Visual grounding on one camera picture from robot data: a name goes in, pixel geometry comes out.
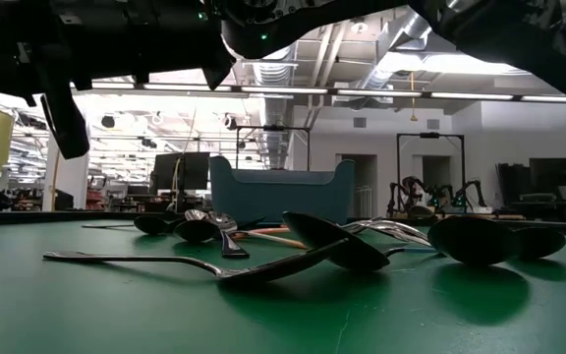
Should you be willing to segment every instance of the computer monitor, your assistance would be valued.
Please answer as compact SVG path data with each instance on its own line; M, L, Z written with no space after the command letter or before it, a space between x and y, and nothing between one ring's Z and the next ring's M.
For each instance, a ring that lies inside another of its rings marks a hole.
M535 192L549 193L566 186L566 158L531 158L530 172Z
M179 157L185 169L185 189L205 190L208 182L209 152L185 152L159 154L154 159L154 189L164 190L172 188L174 168Z
M149 188L147 186L131 186L128 185L128 195L139 195L139 196L143 196L143 195L148 195L149 194Z

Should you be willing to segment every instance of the blue plastic bin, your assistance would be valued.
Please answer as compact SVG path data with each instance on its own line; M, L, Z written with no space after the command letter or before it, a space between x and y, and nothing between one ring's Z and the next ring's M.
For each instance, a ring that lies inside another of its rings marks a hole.
M209 159L211 197L216 211L239 223L266 217L281 222L283 211L304 212L345 223L352 202L355 162L334 172L240 170L223 156Z

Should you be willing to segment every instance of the green table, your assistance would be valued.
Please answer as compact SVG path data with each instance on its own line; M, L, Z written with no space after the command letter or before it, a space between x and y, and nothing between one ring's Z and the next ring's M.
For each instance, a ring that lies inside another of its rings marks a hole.
M566 248L486 271L421 254L394 255L372 274L325 262L238 291L188 265L74 265L41 254L189 255L244 267L297 250L248 240L249 260L226 261L217 243L82 224L0 226L0 353L566 353ZM379 249L392 242L367 238Z

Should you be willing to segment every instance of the fluorescent light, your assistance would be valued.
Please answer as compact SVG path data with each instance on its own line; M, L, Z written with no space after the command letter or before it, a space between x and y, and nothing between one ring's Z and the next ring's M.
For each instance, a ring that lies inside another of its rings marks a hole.
M524 102L559 102L566 103L566 96L523 96Z
M243 92L253 93L291 93L291 94L326 94L326 88L264 88L264 87L242 87Z
M391 89L338 89L338 95L379 97L421 97L420 92Z
M510 100L512 94L433 92L433 98Z
M94 89L134 89L131 83L93 83Z
M230 92L231 87L221 86L210 89L207 85L171 85L171 84L143 84L144 89L176 90L176 91L218 91Z
M488 63L464 54L438 54L427 57L420 70L446 74L503 75L523 71L507 64Z

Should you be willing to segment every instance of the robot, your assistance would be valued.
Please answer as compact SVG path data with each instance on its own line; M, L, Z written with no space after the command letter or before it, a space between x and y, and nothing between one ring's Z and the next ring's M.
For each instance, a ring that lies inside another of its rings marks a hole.
M214 89L238 54L261 58L306 32L409 5L476 58L526 70L566 94L561 0L0 0L0 92L40 100L65 158L88 151L75 89L93 79L202 68Z

